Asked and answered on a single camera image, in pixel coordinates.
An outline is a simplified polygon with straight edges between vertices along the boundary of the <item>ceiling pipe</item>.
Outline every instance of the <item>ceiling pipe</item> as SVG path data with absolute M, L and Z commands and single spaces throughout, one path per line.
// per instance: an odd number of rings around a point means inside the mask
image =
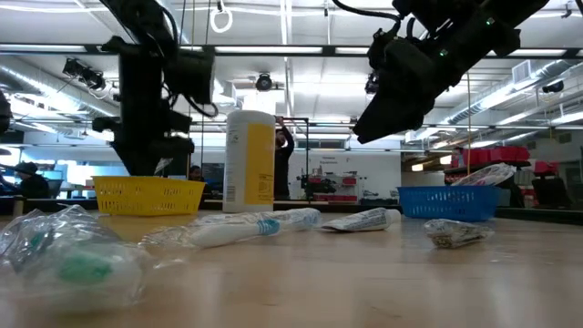
M 485 110 L 498 106 L 511 98 L 518 96 L 522 91 L 532 87 L 542 87 L 553 79 L 560 78 L 561 75 L 566 74 L 569 69 L 578 67 L 581 61 L 559 59 L 552 62 L 546 60 L 537 60 L 533 62 L 530 75 L 531 83 L 515 85 L 512 76 L 505 78 L 501 82 L 489 87 L 473 97 L 471 106 L 465 102 L 453 108 L 454 114 L 444 118 L 442 124 L 457 124 L 460 121 L 468 118 L 470 115 L 481 113 Z M 428 138 L 438 132 L 439 129 L 424 129 L 415 132 L 414 139 Z
M 63 111 L 95 110 L 105 116 L 119 116 L 119 107 L 99 100 L 85 90 L 67 85 L 40 68 L 14 56 L 0 56 L 0 80 L 8 79 L 14 88 L 8 93 L 32 94 L 46 98 L 46 103 Z

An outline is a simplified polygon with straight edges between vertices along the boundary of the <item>yellow basket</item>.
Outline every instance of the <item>yellow basket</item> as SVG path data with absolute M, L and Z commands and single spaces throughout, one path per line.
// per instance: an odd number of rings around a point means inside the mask
M 157 216 L 199 210 L 205 183 L 158 177 L 93 177 L 99 211 Z

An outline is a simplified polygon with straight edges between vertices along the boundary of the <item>plastic wrapper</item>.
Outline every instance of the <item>plastic wrapper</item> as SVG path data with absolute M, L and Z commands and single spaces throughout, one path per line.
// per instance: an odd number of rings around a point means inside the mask
M 285 231 L 305 231 L 321 222 L 314 209 L 218 214 L 187 226 L 163 227 L 144 236 L 140 245 L 203 249 Z
M 505 163 L 494 164 L 459 179 L 452 186 L 495 186 L 510 179 L 516 172 L 517 168 Z
M 425 225 L 427 237 L 436 247 L 453 249 L 494 235 L 490 228 L 454 220 L 430 220 Z
M 322 225 L 324 231 L 379 231 L 389 228 L 394 220 L 401 218 L 398 210 L 378 208 L 331 220 Z
M 2 230 L 0 293 L 57 313 L 126 307 L 138 301 L 152 260 L 78 205 L 35 210 Z

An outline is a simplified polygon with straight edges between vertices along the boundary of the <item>metal frame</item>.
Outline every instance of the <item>metal frame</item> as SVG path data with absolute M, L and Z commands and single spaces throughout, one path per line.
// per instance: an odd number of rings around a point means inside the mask
M 10 47 L 28 47 L 29 49 L 10 50 Z M 47 47 L 47 50 L 35 49 L 37 47 Z M 60 46 L 83 47 L 85 51 L 50 50 L 50 47 L 58 48 Z M 344 45 L 182 45 L 185 49 L 202 49 L 216 56 L 277 56 L 277 57 L 366 57 L 368 45 L 364 46 L 344 46 Z M 236 48 L 265 48 L 266 51 L 217 51 L 219 47 L 229 47 L 231 50 Z M 318 52 L 296 52 L 298 48 L 318 47 L 322 51 Z M 270 48 L 289 48 L 289 52 L 269 51 Z M 565 51 L 561 55 L 517 55 L 517 56 L 496 56 L 488 54 L 485 59 L 583 59 L 583 47 L 523 47 L 520 51 L 537 52 L 537 51 Z M 0 43 L 0 55 L 91 55 L 91 56 L 116 56 L 117 54 L 102 51 L 101 45 L 98 44 L 30 44 L 30 43 Z

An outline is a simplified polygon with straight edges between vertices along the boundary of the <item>plastic basket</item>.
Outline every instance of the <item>plastic basket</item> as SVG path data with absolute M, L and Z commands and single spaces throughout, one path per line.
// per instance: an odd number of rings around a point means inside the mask
M 409 218 L 465 222 L 494 217 L 500 189 L 494 186 L 400 187 L 403 213 Z
M 199 210 L 205 183 L 158 177 L 93 177 L 99 211 L 156 216 Z

